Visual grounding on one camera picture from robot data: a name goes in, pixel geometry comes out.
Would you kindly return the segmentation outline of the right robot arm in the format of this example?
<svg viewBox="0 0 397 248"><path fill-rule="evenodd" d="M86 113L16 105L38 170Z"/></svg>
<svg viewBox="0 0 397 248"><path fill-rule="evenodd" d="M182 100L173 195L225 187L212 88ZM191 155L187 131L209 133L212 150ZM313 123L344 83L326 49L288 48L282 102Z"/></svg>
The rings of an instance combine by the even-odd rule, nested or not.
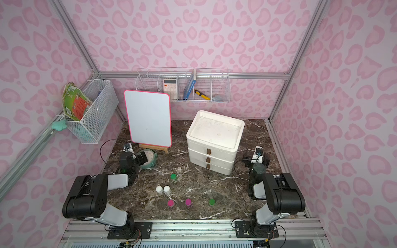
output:
<svg viewBox="0 0 397 248"><path fill-rule="evenodd" d="M279 219L305 211L305 198L290 173L268 172L269 161L261 154L243 157L243 162L249 169L248 196L266 201L251 215L250 228L255 235L274 231Z"/></svg>

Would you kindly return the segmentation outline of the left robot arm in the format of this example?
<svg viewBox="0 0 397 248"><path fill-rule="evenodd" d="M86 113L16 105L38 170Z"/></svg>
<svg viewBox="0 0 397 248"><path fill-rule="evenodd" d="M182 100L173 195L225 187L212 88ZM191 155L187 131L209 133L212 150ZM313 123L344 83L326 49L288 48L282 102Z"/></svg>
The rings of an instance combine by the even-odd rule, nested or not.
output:
<svg viewBox="0 0 397 248"><path fill-rule="evenodd" d="M66 219L94 221L108 227L108 232L121 237L131 236L136 227L132 214L108 203L108 192L134 184L139 166L148 161L145 153L123 151L118 174L78 176L63 204Z"/></svg>

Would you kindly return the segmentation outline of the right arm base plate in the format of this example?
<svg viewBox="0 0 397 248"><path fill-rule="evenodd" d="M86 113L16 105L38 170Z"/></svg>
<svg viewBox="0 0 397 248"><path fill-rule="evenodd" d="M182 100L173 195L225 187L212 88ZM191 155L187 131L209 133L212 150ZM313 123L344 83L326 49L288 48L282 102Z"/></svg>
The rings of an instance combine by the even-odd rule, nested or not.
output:
<svg viewBox="0 0 397 248"><path fill-rule="evenodd" d="M276 225L257 225L249 221L238 220L232 223L237 238L265 238L279 237Z"/></svg>

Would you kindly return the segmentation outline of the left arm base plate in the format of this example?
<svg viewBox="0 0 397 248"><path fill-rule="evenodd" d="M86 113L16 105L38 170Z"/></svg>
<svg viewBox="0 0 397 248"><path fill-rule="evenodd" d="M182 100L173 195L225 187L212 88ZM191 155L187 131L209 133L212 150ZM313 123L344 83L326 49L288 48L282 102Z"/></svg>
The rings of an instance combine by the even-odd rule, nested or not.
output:
<svg viewBox="0 0 397 248"><path fill-rule="evenodd" d="M153 228L153 222L135 222L123 227L109 227L108 240L135 240L149 239Z"/></svg>

